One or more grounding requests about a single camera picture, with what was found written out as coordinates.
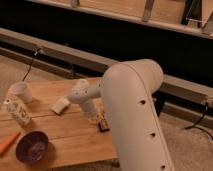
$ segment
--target wooden table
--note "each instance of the wooden table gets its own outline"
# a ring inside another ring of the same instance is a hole
[[[94,82],[97,78],[88,79]],[[9,135],[20,130],[21,136],[0,157],[2,171],[41,171],[47,168],[82,164],[117,158],[110,132],[100,133],[90,124],[78,105],[71,105],[61,116],[55,115],[50,107],[62,96],[66,96],[76,80],[30,83],[34,100],[25,105],[32,123],[21,128],[7,113],[5,106],[0,110],[0,143]],[[8,94],[13,100],[16,97]],[[102,108],[100,99],[95,101]],[[31,131],[43,131],[49,137],[49,148],[44,158],[32,166],[25,166],[15,156],[17,142]]]

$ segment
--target bowl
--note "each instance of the bowl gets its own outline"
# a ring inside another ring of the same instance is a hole
[[[24,164],[34,164],[41,160],[48,148],[48,137],[43,132],[34,131],[25,135],[16,147],[16,157]]]

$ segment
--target black cable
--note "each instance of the black cable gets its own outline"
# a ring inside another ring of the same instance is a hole
[[[24,75],[24,77],[22,78],[22,81],[25,81],[25,79],[27,78],[28,74],[30,73],[31,69],[32,69],[32,65],[33,65],[33,61],[34,58],[38,55],[39,51],[41,50],[41,48],[38,48],[36,50],[36,52],[33,54],[33,57],[31,58],[30,64],[29,64],[29,68],[27,70],[27,73]]]
[[[213,135],[211,133],[209,133],[207,130],[205,130],[205,129],[201,128],[201,127],[197,127],[197,126],[195,126],[194,128],[205,132],[213,140]]]
[[[72,79],[74,79],[75,78],[75,67],[74,67],[74,64],[69,63],[69,67],[70,67],[71,77],[72,77]]]
[[[189,130],[189,129],[192,129],[192,128],[199,129],[199,130],[203,131],[204,133],[206,133],[206,134],[213,140],[213,135],[212,135],[210,132],[208,132],[207,130],[205,130],[205,129],[201,128],[201,127],[196,126],[196,125],[198,125],[198,124],[203,120],[203,118],[206,116],[206,114],[207,114],[207,112],[208,112],[208,109],[209,109],[209,103],[206,102],[206,103],[205,103],[205,106],[204,106],[203,115],[200,117],[200,119],[198,119],[193,125],[188,126],[188,127],[184,128],[184,129],[186,129],[186,130]]]
[[[205,106],[204,106],[204,112],[203,112],[203,115],[200,117],[200,119],[198,119],[193,125],[191,126],[188,126],[186,127],[185,129],[191,129],[191,128],[194,128],[197,124],[199,124],[203,118],[206,116],[207,112],[208,112],[208,109],[209,109],[209,103],[205,103]]]

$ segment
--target white cup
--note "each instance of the white cup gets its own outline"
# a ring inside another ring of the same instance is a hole
[[[27,83],[23,81],[16,82],[15,84],[11,85],[9,91],[11,94],[20,98],[24,103],[29,103],[33,99]]]

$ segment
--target wooden plank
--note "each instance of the wooden plank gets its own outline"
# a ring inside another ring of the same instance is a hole
[[[145,0],[80,0],[82,6],[142,17]]]
[[[155,0],[151,19],[160,22],[180,24],[184,6],[184,0]]]
[[[56,115],[53,111],[50,110],[50,107],[56,102],[57,99],[59,99],[59,96],[49,97],[49,98],[43,98],[46,102],[43,101],[35,101],[25,105],[23,104],[24,108],[26,109],[27,113],[32,117],[41,117],[41,116],[54,116]],[[95,100],[95,103],[97,106],[100,107],[100,109],[103,107],[102,101],[100,99]],[[77,104],[71,104],[69,108],[65,109],[62,115],[67,114],[73,114],[73,113],[79,113],[81,112],[81,109]],[[11,115],[7,112],[6,107],[2,106],[2,110],[0,111],[0,121],[6,121],[11,120]]]
[[[93,134],[50,140],[46,156],[37,164],[25,166],[15,158],[15,146],[2,156],[0,167],[5,171],[43,171],[48,168],[82,164],[117,158],[111,136]]]
[[[44,116],[33,118],[32,122],[20,127],[14,120],[0,122],[0,139],[4,139],[16,130],[21,130],[22,135],[31,131],[40,130],[45,132],[49,139],[80,136],[98,133],[98,126],[92,125],[82,113],[64,116]]]
[[[59,3],[64,3],[64,4],[70,4],[70,0],[51,0],[53,2],[59,2]]]

